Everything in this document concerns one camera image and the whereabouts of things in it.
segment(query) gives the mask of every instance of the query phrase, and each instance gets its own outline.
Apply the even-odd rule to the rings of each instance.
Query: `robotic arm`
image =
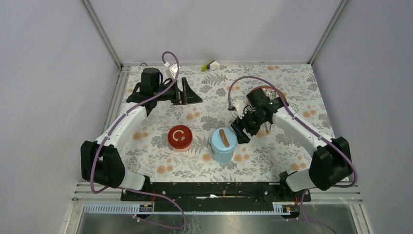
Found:
[[[168,68],[167,71],[169,71],[170,76],[172,76],[171,71],[174,69],[176,69],[176,64]],[[111,188],[142,189],[145,177],[126,170],[119,155],[119,151],[123,149],[126,141],[131,137],[135,126],[150,114],[158,101],[169,100],[174,105],[202,102],[202,99],[189,87],[186,78],[182,78],[182,91],[179,90],[178,84],[174,83],[172,88],[163,95],[153,98],[164,91],[171,82],[172,79],[170,78],[163,81],[162,73],[156,68],[145,68],[143,70],[141,82],[136,84],[132,94],[126,101],[125,108],[114,123],[94,142],[85,141],[82,144],[80,156],[83,179],[87,181],[91,179],[93,161],[98,148],[101,146],[94,171],[94,181]],[[149,98],[152,99],[142,106],[137,104]]]
[[[322,141],[320,137],[315,137],[309,129],[304,128],[291,117],[280,97],[270,100],[262,89],[256,89],[249,93],[247,98],[251,103],[250,110],[244,112],[245,108],[238,106],[239,116],[231,124],[237,134],[239,144],[248,143],[250,138],[246,133],[251,136],[257,134],[261,125],[268,121],[295,136],[300,145],[312,156],[309,169],[293,172],[289,175],[287,172],[280,174],[281,183],[288,186],[291,191],[297,192],[314,187],[325,191],[353,173],[350,165],[335,149]],[[312,131],[320,133],[308,122],[301,121]],[[334,139],[327,135],[323,137],[351,160],[350,148],[346,139],[342,137]]]

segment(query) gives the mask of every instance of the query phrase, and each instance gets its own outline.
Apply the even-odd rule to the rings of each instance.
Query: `light blue container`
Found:
[[[221,139],[219,130],[223,129],[226,139],[228,140],[229,147],[224,145]],[[215,130],[209,138],[209,149],[212,153],[212,157],[219,163],[230,162],[234,155],[235,147],[237,146],[237,135],[230,128],[219,128]]]

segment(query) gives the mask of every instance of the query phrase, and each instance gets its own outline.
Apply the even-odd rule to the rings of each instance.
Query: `connector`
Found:
[[[167,77],[171,79],[175,79],[176,73],[178,72],[178,65],[176,63],[174,63],[173,65],[169,65],[168,62],[166,62],[164,65],[167,67],[166,69]]]

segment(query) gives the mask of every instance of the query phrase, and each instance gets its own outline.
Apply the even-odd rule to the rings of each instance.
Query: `lid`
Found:
[[[226,147],[224,145],[224,142],[220,136],[220,132],[219,132],[220,129],[224,131],[226,139],[229,143],[229,147]],[[218,152],[221,152],[221,153],[230,152],[234,150],[235,146],[237,145],[237,135],[230,128],[219,128],[215,130],[211,135],[211,145],[214,148],[214,150]]]
[[[187,126],[177,125],[169,131],[168,142],[172,148],[184,149],[192,143],[192,132]]]

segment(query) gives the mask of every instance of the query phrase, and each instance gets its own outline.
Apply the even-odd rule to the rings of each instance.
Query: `blue lid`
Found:
[[[229,147],[226,147],[224,145],[224,142],[222,141],[221,136],[219,134],[220,129],[224,130],[226,139],[228,140],[228,143],[229,143]],[[221,152],[221,153],[231,152],[232,150],[234,150],[235,146],[237,146],[237,135],[230,128],[219,128],[215,130],[211,135],[211,145],[214,148],[214,150],[218,152]]]

